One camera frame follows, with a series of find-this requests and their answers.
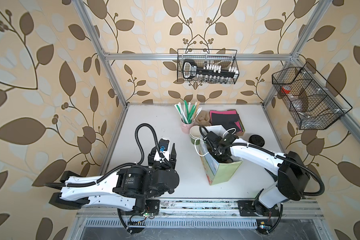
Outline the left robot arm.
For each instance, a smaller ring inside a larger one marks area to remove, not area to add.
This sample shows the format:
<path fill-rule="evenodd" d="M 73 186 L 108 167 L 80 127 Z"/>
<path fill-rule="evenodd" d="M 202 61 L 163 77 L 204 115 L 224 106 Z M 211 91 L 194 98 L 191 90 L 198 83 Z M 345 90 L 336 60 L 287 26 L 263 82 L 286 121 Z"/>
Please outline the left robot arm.
<path fill-rule="evenodd" d="M 143 127 L 151 131 L 155 144 L 148 156 L 145 156 L 139 139 Z M 175 144 L 168 139 L 159 139 L 147 123 L 137 126 L 135 140 L 141 153 L 137 163 L 124 163 L 95 177 L 65 171 L 58 183 L 45 183 L 46 187 L 59 190 L 51 197 L 50 204 L 66 210 L 104 206 L 142 214 L 147 200 L 173 194 L 180 183 L 175 170 Z"/>

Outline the green white paper bag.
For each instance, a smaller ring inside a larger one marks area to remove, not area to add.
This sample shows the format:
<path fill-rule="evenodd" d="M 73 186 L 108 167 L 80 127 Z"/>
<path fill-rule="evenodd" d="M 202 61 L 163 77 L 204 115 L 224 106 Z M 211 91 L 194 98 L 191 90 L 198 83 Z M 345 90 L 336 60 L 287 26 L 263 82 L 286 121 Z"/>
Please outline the green white paper bag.
<path fill-rule="evenodd" d="M 200 144 L 194 145 L 196 153 L 200 156 L 209 185 L 213 186 L 228 182 L 242 164 L 242 160 L 231 157 L 234 162 L 230 164 L 218 163 L 207 149 L 207 144 L 201 134 Z"/>

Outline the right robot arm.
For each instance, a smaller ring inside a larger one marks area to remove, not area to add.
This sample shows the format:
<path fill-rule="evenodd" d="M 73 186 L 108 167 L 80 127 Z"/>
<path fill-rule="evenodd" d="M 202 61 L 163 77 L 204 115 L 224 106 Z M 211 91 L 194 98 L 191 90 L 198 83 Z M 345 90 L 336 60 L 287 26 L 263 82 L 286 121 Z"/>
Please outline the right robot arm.
<path fill-rule="evenodd" d="M 325 192 L 321 177 L 306 167 L 300 156 L 266 150 L 239 137 L 226 133 L 218 136 L 206 128 L 200 128 L 201 143 L 207 145 L 208 153 L 226 162 L 234 157 L 250 161 L 276 176 L 275 182 L 261 190 L 253 200 L 250 211 L 267 216 L 271 209 L 289 200 L 300 201 L 303 196 L 317 197 Z"/>

